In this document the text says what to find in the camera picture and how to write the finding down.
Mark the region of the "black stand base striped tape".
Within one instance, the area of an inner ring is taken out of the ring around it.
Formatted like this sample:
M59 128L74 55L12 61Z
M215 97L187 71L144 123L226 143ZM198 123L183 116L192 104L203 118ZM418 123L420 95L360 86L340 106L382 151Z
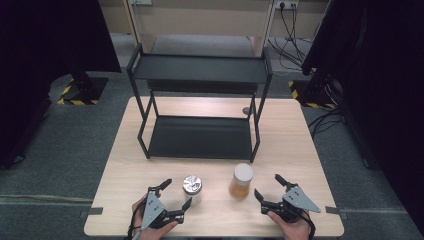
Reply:
M81 69L71 72L72 79L62 92L58 103L62 105L96 105L108 82L106 77L90 77Z
M308 80L291 80L289 88L292 97L297 100L301 106L311 108L336 108L337 105L332 101L324 90L312 92L308 89Z

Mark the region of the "amber jar with white lid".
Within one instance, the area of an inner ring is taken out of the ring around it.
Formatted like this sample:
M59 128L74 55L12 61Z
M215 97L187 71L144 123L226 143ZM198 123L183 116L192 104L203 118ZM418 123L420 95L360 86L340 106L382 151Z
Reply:
M253 168L245 163L238 164L233 171L233 179L229 185L229 193L235 199L245 199L250 191L253 179Z

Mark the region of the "black metal two-tier rack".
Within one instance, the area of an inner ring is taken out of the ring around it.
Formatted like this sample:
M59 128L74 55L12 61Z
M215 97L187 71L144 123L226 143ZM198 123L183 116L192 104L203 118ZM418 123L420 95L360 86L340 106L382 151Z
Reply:
M147 158L255 159L273 76L266 52L259 57L152 54L137 45L126 72L142 120L137 139ZM157 92L248 95L253 113L164 115L158 112Z

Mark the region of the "dark curtain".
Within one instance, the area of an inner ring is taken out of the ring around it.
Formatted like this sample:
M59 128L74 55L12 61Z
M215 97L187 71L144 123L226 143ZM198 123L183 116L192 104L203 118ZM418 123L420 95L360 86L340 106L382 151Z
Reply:
M310 95L341 84L366 160L424 236L424 0L330 0L302 71Z
M0 168L23 150L53 81L119 70L99 0L0 0Z

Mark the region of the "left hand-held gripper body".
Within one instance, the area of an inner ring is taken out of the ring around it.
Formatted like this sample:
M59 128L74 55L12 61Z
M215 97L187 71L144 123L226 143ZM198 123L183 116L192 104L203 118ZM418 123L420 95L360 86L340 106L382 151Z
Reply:
M142 201L144 204L142 215L143 222L142 225L139 226L140 231L143 231L148 227L159 229L173 221L177 221L178 224L182 224L184 222L184 219L170 220L165 217L165 213L168 210L161 202L160 197L156 197L153 193L149 193L148 190L143 197L145 197Z

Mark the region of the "glass jar with silver lid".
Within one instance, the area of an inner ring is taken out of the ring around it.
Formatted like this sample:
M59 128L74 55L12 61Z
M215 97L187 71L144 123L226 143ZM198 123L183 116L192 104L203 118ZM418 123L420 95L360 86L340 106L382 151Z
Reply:
M191 204L199 204L202 199L202 180L196 175L188 175L184 178L182 188L187 200L192 199Z

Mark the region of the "person's left hand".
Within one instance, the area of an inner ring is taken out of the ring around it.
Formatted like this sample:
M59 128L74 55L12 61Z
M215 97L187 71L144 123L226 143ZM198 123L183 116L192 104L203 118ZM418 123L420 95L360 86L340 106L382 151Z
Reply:
M174 229L177 225L177 221L173 221L168 223L159 229L154 228L146 228L143 231L139 230L139 226L142 225L143 219L143 206L142 201L145 197L141 197L137 202L132 204L132 211L134 213L134 218L131 221L132 230L132 240L161 240L163 236L168 234L172 229Z

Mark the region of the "wall power outlet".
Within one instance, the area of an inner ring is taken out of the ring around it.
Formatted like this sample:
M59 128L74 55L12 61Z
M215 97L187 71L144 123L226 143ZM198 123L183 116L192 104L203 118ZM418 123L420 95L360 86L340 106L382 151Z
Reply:
M280 10L295 10L299 0L276 0L275 8Z

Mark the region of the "person's right hand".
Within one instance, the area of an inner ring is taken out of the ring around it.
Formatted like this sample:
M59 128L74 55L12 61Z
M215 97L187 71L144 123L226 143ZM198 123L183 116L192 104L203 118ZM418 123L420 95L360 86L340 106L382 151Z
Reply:
M280 228L284 240L309 240L311 227L306 221L299 220L295 223L287 223L272 211L269 211L267 215Z

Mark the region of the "grey tape piece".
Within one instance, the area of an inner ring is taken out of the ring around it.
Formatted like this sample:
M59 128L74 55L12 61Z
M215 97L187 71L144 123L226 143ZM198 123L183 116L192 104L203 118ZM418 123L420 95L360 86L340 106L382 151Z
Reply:
M342 209L337 208L337 207L330 207L330 206L326 206L325 207L325 211L328 214L335 214L335 215L339 215L340 218L342 220L347 220L348 219L348 214L346 212L344 212Z
M102 207L89 208L87 210L82 210L79 214L81 219L85 219L90 215L101 215L103 213Z

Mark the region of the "light wooden cabinet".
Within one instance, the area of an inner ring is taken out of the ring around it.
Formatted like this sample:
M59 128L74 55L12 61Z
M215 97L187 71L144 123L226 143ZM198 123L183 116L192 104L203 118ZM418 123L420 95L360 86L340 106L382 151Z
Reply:
M161 35L247 37L262 54L274 0L124 0L136 42L150 53Z

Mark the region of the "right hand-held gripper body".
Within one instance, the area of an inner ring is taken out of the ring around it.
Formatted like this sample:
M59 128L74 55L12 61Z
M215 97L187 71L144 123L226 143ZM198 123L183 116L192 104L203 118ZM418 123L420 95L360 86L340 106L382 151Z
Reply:
M266 201L260 196L261 213L266 215L268 212L274 212L283 221L287 223L297 222L304 210L320 213L321 209L304 193L297 185L292 183L285 184L286 191L282 195L280 202Z

